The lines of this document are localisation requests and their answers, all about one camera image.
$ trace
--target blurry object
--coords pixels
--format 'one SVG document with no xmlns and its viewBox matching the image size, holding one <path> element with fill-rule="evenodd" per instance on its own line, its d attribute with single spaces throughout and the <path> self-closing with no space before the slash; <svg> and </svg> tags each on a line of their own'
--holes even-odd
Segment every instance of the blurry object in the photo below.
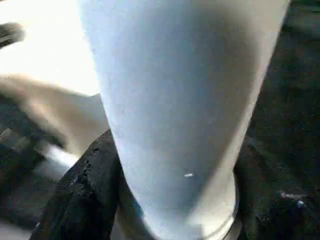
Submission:
<svg viewBox="0 0 320 240">
<path fill-rule="evenodd" d="M 5 23 L 0 25 L 0 49 L 23 39 L 24 31 L 19 24 Z"/>
<path fill-rule="evenodd" d="M 46 162 L 36 150 L 43 142 L 60 145 L 16 102 L 0 96 L 0 217 L 27 229 L 40 220 L 56 184 L 34 172 L 38 164 Z"/>
</svg>

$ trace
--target white cylinder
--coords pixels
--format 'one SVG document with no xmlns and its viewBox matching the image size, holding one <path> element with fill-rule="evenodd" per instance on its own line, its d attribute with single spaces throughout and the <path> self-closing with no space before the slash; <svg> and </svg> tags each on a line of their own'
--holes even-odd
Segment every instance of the white cylinder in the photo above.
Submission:
<svg viewBox="0 0 320 240">
<path fill-rule="evenodd" d="M 237 150 L 224 156 L 252 90 L 255 42 L 244 18 L 204 2 L 81 6 L 134 239 L 221 240 L 235 220 Z"/>
</svg>

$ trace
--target black surface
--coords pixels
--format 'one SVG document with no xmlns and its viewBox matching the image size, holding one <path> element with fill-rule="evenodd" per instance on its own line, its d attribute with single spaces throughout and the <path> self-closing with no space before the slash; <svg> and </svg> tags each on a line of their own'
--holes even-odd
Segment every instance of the black surface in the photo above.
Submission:
<svg viewBox="0 0 320 240">
<path fill-rule="evenodd" d="M 109 239 L 120 174 L 116 147 L 107 131 L 59 182 L 30 240 Z"/>
</svg>

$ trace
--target white post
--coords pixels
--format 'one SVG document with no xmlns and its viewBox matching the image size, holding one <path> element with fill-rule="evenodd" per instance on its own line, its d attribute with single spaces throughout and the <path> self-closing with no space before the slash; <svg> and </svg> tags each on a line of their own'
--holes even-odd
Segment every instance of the white post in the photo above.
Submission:
<svg viewBox="0 0 320 240">
<path fill-rule="evenodd" d="M 288 0 L 79 2 L 131 237 L 236 239 L 233 168 Z"/>
</svg>

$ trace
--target white pipe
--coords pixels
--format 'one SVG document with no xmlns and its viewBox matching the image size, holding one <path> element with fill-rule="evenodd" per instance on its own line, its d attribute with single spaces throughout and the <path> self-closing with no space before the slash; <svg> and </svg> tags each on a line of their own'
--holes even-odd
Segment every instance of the white pipe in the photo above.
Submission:
<svg viewBox="0 0 320 240">
<path fill-rule="evenodd" d="M 223 239 L 237 213 L 233 168 L 288 1 L 268 1 L 271 16 L 255 0 L 80 2 L 131 237 Z"/>
</svg>

